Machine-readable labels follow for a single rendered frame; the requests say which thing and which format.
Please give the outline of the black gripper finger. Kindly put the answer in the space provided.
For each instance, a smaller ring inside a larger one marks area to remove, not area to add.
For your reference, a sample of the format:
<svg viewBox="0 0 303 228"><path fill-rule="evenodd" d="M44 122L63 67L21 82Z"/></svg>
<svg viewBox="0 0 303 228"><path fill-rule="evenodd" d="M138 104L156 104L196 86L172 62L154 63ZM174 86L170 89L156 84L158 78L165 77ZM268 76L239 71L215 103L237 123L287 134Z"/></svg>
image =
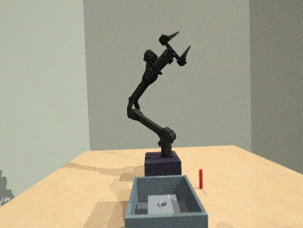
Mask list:
<svg viewBox="0 0 303 228"><path fill-rule="evenodd" d="M191 46L189 46L189 47L185 50L185 52L180 56L180 58L183 57L185 60L187 60L187 59L186 59L186 57L187 57L187 52L189 51L190 47L191 47Z"/></svg>
<svg viewBox="0 0 303 228"><path fill-rule="evenodd" d="M169 35L169 36L167 36L167 35L165 35L165 36L168 38L168 41L169 41L169 40L172 39L174 36L176 36L179 32L180 32L180 31L178 31L178 32L176 32L176 33L174 33L174 34L171 34L171 35Z"/></svg>

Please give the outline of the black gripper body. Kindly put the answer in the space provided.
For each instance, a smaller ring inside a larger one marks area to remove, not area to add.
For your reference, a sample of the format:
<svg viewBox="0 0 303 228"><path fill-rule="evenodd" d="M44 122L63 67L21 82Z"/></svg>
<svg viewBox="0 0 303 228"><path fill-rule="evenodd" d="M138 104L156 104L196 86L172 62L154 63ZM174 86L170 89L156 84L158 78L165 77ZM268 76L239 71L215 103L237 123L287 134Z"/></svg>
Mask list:
<svg viewBox="0 0 303 228"><path fill-rule="evenodd" d="M177 59L176 62L180 66L184 66L187 63L186 60L183 57L180 58L167 41L168 41L168 38L164 34L162 34L159 38L159 42L162 45L165 45L168 49L160 56L160 58L167 65L175 57Z"/></svg>

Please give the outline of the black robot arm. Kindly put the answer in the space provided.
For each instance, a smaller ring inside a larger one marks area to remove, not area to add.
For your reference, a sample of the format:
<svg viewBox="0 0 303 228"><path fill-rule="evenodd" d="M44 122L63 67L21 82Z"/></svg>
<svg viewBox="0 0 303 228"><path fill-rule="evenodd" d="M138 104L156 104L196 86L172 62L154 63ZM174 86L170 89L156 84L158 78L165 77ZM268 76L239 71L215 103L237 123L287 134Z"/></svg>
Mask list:
<svg viewBox="0 0 303 228"><path fill-rule="evenodd" d="M146 88L157 79L158 75L162 75L161 70L166 66L166 64L150 49L145 51L143 60L147 62L146 69L143 74L142 81L133 94L129 97L127 116L132 120L139 121L150 130L158 134L160 138L158 145L161 147L161 158L173 158L171 144L176 139L176 134L169 127L162 128L155 122L146 118L140 111L140 106L138 104L138 99L141 97ZM132 109L133 105L135 109Z"/></svg>

